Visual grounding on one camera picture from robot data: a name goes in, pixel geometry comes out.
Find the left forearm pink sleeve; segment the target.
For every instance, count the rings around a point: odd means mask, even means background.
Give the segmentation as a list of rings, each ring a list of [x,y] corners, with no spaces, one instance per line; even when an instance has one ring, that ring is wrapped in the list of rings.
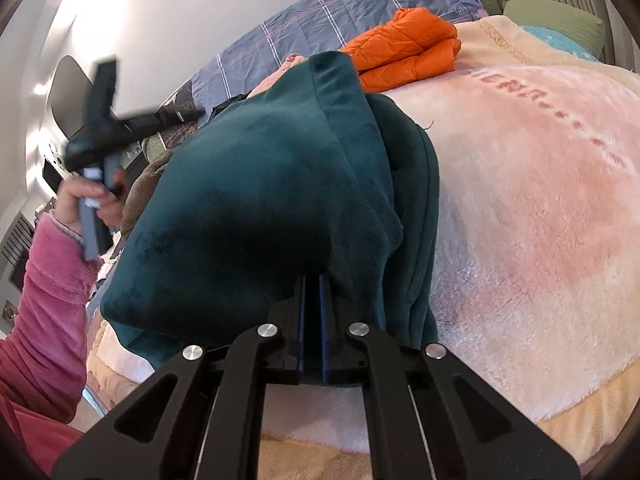
[[[70,426],[87,381],[86,303],[100,265],[50,214],[39,220],[11,333],[1,341],[1,417],[47,474],[81,437]]]

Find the person left hand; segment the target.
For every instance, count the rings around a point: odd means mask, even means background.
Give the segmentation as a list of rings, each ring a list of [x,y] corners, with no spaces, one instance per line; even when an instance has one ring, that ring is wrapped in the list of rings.
[[[88,198],[98,205],[94,210],[98,218],[110,228],[118,230],[122,225],[122,211],[128,192],[126,172],[122,168],[115,171],[113,185],[117,188],[118,195],[112,193],[103,184],[83,177],[72,177],[63,181],[58,189],[58,198],[52,212],[53,218],[81,236],[79,203]]]

